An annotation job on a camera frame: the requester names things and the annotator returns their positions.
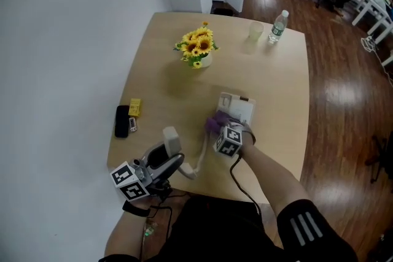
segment small yellow package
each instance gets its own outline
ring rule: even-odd
[[[131,98],[130,109],[128,111],[129,116],[139,117],[141,114],[141,99]]]

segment plastic bottle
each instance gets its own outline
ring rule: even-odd
[[[287,10],[283,10],[281,14],[277,17],[276,21],[274,21],[274,25],[269,34],[269,42],[275,43],[280,39],[282,32],[284,32],[287,26],[288,15],[289,12]]]

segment black and white cube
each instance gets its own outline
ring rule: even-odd
[[[241,132],[226,126],[213,147],[217,153],[234,157],[238,153],[242,144]]]
[[[115,187],[128,201],[150,195],[135,175],[135,170],[126,161],[111,172],[111,178]]]

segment hardwood floor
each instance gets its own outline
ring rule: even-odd
[[[359,261],[365,261],[379,235],[393,224],[392,182],[382,173],[370,184],[371,168],[364,165],[376,153],[372,135],[387,136],[393,122],[393,88],[376,56],[360,44],[373,19],[366,16],[353,27],[352,5],[346,5],[341,19],[322,6],[315,8],[313,0],[244,0],[239,16],[272,23],[282,9],[290,12],[288,27],[305,34],[308,51],[309,127],[301,183]],[[391,43],[381,43],[381,56],[393,48]],[[165,204],[178,215],[186,198]],[[157,254],[165,241],[166,212],[157,214],[158,228],[145,241],[144,259]],[[263,219],[267,234],[281,245],[268,205]]]

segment flower vase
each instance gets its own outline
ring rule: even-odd
[[[208,55],[206,57],[203,57],[201,60],[201,63],[202,63],[201,68],[206,68],[206,67],[210,66],[212,62],[213,62],[212,53],[208,53]]]

